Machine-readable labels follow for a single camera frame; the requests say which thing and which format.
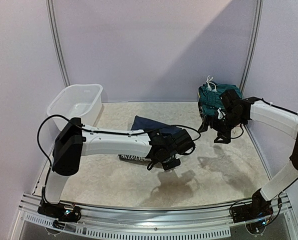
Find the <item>navy blue garment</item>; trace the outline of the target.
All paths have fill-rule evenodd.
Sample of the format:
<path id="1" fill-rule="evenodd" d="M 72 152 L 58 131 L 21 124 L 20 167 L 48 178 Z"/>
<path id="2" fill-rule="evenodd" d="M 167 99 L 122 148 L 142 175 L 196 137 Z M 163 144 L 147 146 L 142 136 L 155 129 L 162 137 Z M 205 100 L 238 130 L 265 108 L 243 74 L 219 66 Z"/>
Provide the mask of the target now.
<path id="1" fill-rule="evenodd" d="M 134 120 L 130 129 L 132 131 L 144 130 L 146 132 L 157 128 L 160 129 L 160 133 L 162 134 L 163 137 L 176 134 L 182 130 L 180 127 L 176 127 L 176 126 L 167 127 L 167 124 L 165 123 L 152 120 L 149 118 L 141 117 L 138 115 L 134 117 Z M 142 162 L 149 163 L 151 161 L 149 158 L 133 156 L 133 155 L 131 156 L 131 155 L 125 155 L 125 154 L 119 155 L 118 157 L 121 161 L 131 161 L 131 162 L 135 162 L 136 164 L 142 163 Z"/>

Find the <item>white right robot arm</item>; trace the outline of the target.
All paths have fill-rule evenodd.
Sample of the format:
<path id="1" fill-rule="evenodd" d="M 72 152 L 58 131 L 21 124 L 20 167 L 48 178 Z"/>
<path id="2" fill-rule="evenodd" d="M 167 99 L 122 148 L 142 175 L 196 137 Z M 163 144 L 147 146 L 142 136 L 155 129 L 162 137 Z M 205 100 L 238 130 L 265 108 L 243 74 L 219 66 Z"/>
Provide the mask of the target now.
<path id="1" fill-rule="evenodd" d="M 259 97 L 237 98 L 207 115 L 198 104 L 200 129 L 214 129 L 228 140 L 233 128 L 243 125 L 261 158 L 270 180 L 259 195 L 270 201 L 298 180 L 298 112 Z"/>

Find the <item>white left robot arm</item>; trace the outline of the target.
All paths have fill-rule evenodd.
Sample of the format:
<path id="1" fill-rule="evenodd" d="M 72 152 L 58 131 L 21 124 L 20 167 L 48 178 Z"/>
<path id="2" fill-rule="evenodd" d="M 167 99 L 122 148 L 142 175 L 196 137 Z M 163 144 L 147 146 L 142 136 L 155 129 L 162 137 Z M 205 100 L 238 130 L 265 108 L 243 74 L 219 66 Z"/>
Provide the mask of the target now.
<path id="1" fill-rule="evenodd" d="M 148 169 L 155 164 L 180 155 L 180 136 L 184 130 L 163 135 L 158 129 L 114 130 L 83 125 L 74 117 L 67 121 L 55 139 L 49 171 L 42 188 L 44 209 L 52 216 L 63 213 L 60 196 L 70 176 L 79 171 L 82 156 L 128 155 L 150 159 Z"/>

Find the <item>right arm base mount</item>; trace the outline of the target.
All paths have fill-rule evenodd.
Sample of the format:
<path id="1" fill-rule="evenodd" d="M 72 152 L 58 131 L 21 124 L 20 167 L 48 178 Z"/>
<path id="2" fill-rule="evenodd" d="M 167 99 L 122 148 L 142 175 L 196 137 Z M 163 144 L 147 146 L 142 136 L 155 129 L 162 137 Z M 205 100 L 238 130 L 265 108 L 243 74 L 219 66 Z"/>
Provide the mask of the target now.
<path id="1" fill-rule="evenodd" d="M 247 231 L 254 235 L 263 233 L 267 226 L 272 224 L 280 215 L 283 206 L 280 192 L 278 197 L 278 212 L 274 215 L 271 200 L 265 200 L 261 189 L 252 195 L 252 202 L 246 204 L 242 201 L 233 203 L 229 208 L 229 214 L 234 223 L 246 222 Z"/>

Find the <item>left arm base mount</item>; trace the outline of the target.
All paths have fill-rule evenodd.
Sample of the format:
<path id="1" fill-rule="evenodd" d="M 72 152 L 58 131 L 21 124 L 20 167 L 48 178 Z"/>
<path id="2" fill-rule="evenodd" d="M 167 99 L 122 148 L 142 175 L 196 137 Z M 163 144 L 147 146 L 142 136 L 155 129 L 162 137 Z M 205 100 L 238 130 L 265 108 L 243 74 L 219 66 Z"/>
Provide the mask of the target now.
<path id="1" fill-rule="evenodd" d="M 37 213 L 53 218 L 52 227 L 63 230 L 66 223 L 78 223 L 82 217 L 81 208 L 74 204 L 48 203 L 42 199 Z"/>

